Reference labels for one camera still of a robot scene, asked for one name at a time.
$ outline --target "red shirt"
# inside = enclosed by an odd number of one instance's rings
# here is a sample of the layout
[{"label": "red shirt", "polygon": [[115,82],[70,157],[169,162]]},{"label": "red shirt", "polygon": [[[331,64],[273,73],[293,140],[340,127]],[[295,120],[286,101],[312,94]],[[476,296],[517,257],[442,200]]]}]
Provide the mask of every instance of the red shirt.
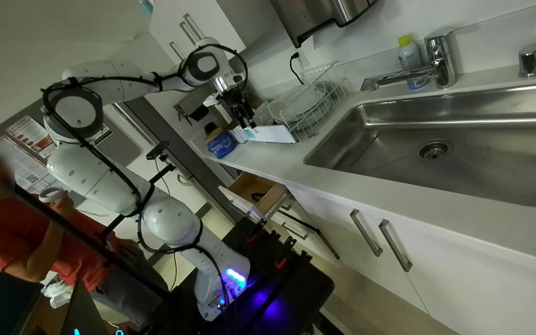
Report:
[{"label": "red shirt", "polygon": [[[76,213],[74,226],[91,237],[96,237],[104,229],[104,226],[79,213]],[[0,272],[40,246],[46,228],[48,220],[22,202],[14,198],[0,202]],[[52,270],[65,283],[76,285],[81,282],[87,291],[92,291],[105,280],[109,269],[105,259],[94,250],[70,235],[63,235]]]}]

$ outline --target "wire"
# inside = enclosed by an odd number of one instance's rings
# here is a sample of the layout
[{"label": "wire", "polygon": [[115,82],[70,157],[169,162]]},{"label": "wire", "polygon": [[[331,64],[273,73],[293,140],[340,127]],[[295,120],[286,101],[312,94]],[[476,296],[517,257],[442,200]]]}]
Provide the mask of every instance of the wire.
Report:
[{"label": "wire", "polygon": [[52,116],[70,136],[74,136],[81,148],[85,148],[92,157],[96,157],[100,162],[104,162],[113,174],[119,176],[119,179],[132,190],[132,194],[135,196],[135,209],[139,211],[143,207],[141,203],[141,194],[139,190],[135,189],[135,185],[113,164],[109,162],[94,146],[91,146],[78,131],[74,131],[57,112],[55,109],[50,105],[48,97],[53,94],[53,92],[61,92],[61,90],[66,90],[70,88],[68,84],[65,86],[50,86],[42,92],[42,105],[44,105],[44,114],[46,116]]},{"label": "wire", "polygon": [[79,84],[87,86],[87,84],[107,82],[107,81],[139,82],[139,84],[146,84],[146,86],[158,86],[159,77],[156,77],[156,81],[145,81],[141,77],[85,77],[85,79],[79,79]]},{"label": "wire", "polygon": [[219,280],[219,287],[221,287],[221,291],[223,291],[223,296],[225,296],[225,306],[228,306],[230,304],[230,296],[228,296],[228,293],[226,293],[226,285],[225,285],[225,282],[223,282],[223,274],[221,274],[221,270],[219,270],[219,267],[215,265],[215,261],[213,261],[213,257],[208,254],[208,250],[204,250],[204,248],[200,248],[200,246],[191,246],[193,250],[197,250],[199,254],[202,254],[210,263],[212,263],[212,267],[213,267],[213,270],[215,270],[215,274],[217,274],[217,280]]},{"label": "wire", "polygon": [[187,81],[182,77],[182,71],[184,71],[184,66],[189,64],[189,60],[193,58],[195,53],[204,51],[204,49],[210,49],[210,47],[232,55],[232,56],[241,64],[243,73],[245,73],[245,79],[243,79],[243,82],[241,82],[241,90],[245,90],[245,88],[247,88],[247,82],[249,82],[247,62],[241,58],[239,53],[236,53],[236,51],[232,51],[232,49],[228,49],[228,47],[225,47],[225,45],[219,45],[219,43],[200,45],[200,47],[197,47],[193,53],[189,53],[187,58],[186,58],[186,60],[180,64],[180,68],[178,68],[180,81],[186,82],[186,84],[191,86],[191,88],[200,88],[200,86],[204,86],[204,84],[195,86],[195,84],[187,82]]},{"label": "wire", "polygon": [[293,68],[292,68],[292,60],[295,60],[295,58],[299,58],[299,53],[290,55],[290,58],[288,58],[288,69],[290,69],[290,73],[297,79],[297,82],[299,82],[301,86],[305,86],[305,82],[301,81],[301,77],[297,75],[297,71],[293,71]]},{"label": "wire", "polygon": [[165,250],[161,250],[161,248],[158,248],[158,250],[150,248],[150,246],[145,243],[143,233],[141,233],[141,218],[137,218],[135,224],[137,224],[137,241],[139,241],[139,244],[141,244],[141,248],[143,248],[145,252],[148,252],[148,254],[161,254],[161,256],[172,254],[171,250],[165,252]]}]

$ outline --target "drawer handle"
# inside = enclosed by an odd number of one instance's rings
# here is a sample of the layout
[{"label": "drawer handle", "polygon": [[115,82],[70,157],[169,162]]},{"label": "drawer handle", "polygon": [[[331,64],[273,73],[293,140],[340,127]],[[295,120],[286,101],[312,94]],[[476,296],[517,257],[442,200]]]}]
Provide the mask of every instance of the drawer handle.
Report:
[{"label": "drawer handle", "polygon": [[197,42],[204,38],[204,34],[200,34],[199,27],[195,25],[195,21],[189,14],[186,14],[182,19],[187,23],[191,32],[197,36]]},{"label": "drawer handle", "polygon": [[197,42],[202,40],[200,32],[197,30],[191,15],[184,15],[184,21],[178,23],[180,30],[187,36],[189,43],[195,45]]},{"label": "drawer handle", "polygon": [[182,60],[182,56],[180,56],[178,51],[176,51],[174,42],[171,42],[169,47],[172,49],[172,53],[176,55],[176,58]]},{"label": "drawer handle", "polygon": [[396,239],[396,235],[394,235],[394,231],[392,231],[392,226],[390,226],[387,220],[383,220],[383,222],[379,224],[379,231],[381,231],[381,235],[385,237],[387,244],[392,248],[392,254],[396,256],[401,270],[403,270],[403,272],[409,272],[409,270],[413,269],[413,263],[411,263],[409,257],[405,256],[405,250],[401,248],[401,244],[396,243],[398,239]]},{"label": "drawer handle", "polygon": [[351,211],[351,213],[349,213],[349,220],[355,224],[355,228],[357,228],[357,231],[360,233],[364,244],[372,250],[372,254],[373,254],[375,257],[379,257],[383,250],[381,250],[381,246],[375,243],[375,239],[372,239],[372,237],[364,231],[364,228],[362,228],[362,224],[360,224],[360,220],[359,220],[359,211]]},{"label": "drawer handle", "polygon": [[282,224],[282,229],[288,231],[290,235],[301,239],[301,241],[306,241],[306,233],[305,235],[295,233],[292,228],[286,226],[286,222]]}]

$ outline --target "sink basin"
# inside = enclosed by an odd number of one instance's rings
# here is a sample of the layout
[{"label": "sink basin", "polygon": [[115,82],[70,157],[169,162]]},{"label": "sink basin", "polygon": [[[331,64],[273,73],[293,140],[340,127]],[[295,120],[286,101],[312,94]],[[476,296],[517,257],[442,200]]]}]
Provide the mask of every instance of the sink basin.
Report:
[{"label": "sink basin", "polygon": [[536,207],[536,86],[357,105],[305,164]]}]

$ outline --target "blue light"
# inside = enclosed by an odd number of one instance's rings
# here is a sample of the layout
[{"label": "blue light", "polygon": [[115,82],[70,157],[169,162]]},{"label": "blue light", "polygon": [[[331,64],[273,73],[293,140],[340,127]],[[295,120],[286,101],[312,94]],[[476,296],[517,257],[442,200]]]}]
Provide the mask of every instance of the blue light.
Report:
[{"label": "blue light", "polygon": [[232,269],[226,269],[226,278],[232,280],[236,283],[236,289],[241,293],[247,285],[247,280],[239,274],[236,274]]},{"label": "blue light", "polygon": [[280,302],[271,302],[264,315],[267,321],[280,321],[282,319]]},{"label": "blue light", "polygon": [[251,306],[258,310],[269,298],[267,291],[258,291],[253,295]]}]

